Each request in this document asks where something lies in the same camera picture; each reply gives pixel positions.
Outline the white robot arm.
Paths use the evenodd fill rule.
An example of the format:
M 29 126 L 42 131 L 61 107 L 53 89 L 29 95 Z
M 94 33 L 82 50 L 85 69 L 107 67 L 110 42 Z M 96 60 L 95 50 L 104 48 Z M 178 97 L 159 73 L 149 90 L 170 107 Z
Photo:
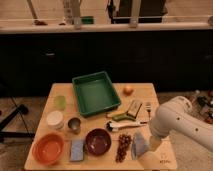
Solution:
M 149 122 L 149 150 L 156 151 L 171 130 L 175 130 L 196 141 L 213 152 L 213 126 L 190 115 L 192 102 L 177 96 L 161 104 Z

